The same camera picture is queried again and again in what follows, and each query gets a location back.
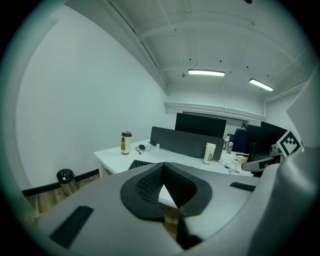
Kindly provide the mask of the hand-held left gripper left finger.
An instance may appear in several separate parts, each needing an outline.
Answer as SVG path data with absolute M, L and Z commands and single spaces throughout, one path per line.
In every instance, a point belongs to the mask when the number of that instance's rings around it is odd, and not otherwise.
M 176 255 L 181 246 L 161 222 L 137 218 L 123 205 L 120 190 L 126 180 L 149 166 L 127 170 L 90 182 L 40 218 L 41 234 L 50 236 L 79 206 L 93 209 L 69 250 L 77 255 Z

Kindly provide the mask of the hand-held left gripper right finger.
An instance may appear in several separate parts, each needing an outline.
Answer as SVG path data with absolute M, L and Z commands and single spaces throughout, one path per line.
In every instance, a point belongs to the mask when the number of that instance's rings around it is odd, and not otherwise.
M 189 233 L 203 241 L 222 229 L 240 211 L 254 190 L 253 188 L 247 190 L 237 188 L 231 184 L 255 187 L 260 180 L 251 175 L 228 174 L 227 171 L 214 172 L 178 163 L 173 165 L 206 181 L 211 186 L 212 197 L 209 204 L 200 215 L 187 219 Z

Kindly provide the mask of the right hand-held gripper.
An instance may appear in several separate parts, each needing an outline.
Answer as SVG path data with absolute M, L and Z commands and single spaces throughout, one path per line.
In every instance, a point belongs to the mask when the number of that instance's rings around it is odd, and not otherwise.
M 299 152 L 302 149 L 302 143 L 291 129 L 270 147 L 269 156 L 264 155 L 263 160 L 246 162 L 241 165 L 245 172 L 263 172 L 266 167 L 274 164 L 280 164 L 288 156 Z

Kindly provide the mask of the black keyboard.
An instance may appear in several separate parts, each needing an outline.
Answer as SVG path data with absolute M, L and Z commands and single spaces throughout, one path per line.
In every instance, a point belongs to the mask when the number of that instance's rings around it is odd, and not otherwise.
M 150 164 L 152 164 L 152 162 L 134 160 L 128 169 L 131 170 L 134 168 L 138 168 L 138 167 L 142 167 L 142 166 L 146 166 L 146 165 L 150 165 Z

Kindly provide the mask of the computer monitor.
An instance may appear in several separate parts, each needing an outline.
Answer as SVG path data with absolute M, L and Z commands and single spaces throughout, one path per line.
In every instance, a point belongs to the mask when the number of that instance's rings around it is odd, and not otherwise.
M 244 153 L 249 154 L 252 143 L 258 143 L 260 137 L 260 128 L 260 126 L 251 124 L 247 126 Z
M 287 132 L 287 129 L 262 121 L 258 139 L 258 153 L 270 155 L 270 148 Z

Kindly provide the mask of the black desk divider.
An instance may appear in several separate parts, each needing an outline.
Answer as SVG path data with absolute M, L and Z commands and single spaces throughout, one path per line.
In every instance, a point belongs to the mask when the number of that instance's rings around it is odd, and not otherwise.
M 175 130 L 204 136 L 223 138 L 227 121 L 209 116 L 177 113 Z

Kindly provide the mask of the dark grey desk divider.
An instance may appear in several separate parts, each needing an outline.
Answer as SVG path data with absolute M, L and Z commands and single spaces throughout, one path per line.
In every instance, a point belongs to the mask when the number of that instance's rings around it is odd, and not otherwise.
M 177 154 L 203 159 L 207 143 L 214 144 L 215 150 L 212 156 L 214 161 L 221 158 L 224 139 L 201 135 L 196 133 L 172 130 L 153 126 L 151 128 L 150 144 L 159 145 L 160 149 Z

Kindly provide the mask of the cream tumbler brown lid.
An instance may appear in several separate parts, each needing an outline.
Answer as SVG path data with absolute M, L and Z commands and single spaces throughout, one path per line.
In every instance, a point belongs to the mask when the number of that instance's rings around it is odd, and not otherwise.
M 123 131 L 121 133 L 120 149 L 123 155 L 128 155 L 130 153 L 132 136 L 132 133 L 129 131 Z

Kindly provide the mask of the long ceiling light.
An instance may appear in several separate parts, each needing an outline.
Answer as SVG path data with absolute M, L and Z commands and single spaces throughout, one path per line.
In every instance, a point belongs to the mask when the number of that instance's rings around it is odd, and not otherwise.
M 253 78 L 251 78 L 249 80 L 249 83 L 252 84 L 252 85 L 258 86 L 261 89 L 264 89 L 264 90 L 266 90 L 268 92 L 272 92 L 274 90 L 271 86 L 269 86 L 269 85 L 267 85 L 265 83 L 262 83 L 262 82 L 260 82 L 260 81 L 258 81 L 256 79 L 253 79 Z
M 215 71 L 215 70 L 204 70 L 204 69 L 189 69 L 189 75 L 204 75 L 204 76 L 215 76 L 215 77 L 224 77 L 225 72 Z

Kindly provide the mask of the black wired mouse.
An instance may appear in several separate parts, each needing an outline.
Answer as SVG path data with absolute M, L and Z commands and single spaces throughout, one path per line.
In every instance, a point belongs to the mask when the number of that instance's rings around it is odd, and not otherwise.
M 135 147 L 135 151 L 138 152 L 139 155 L 142 155 L 144 152 L 149 152 L 151 150 L 150 145 L 139 144 Z

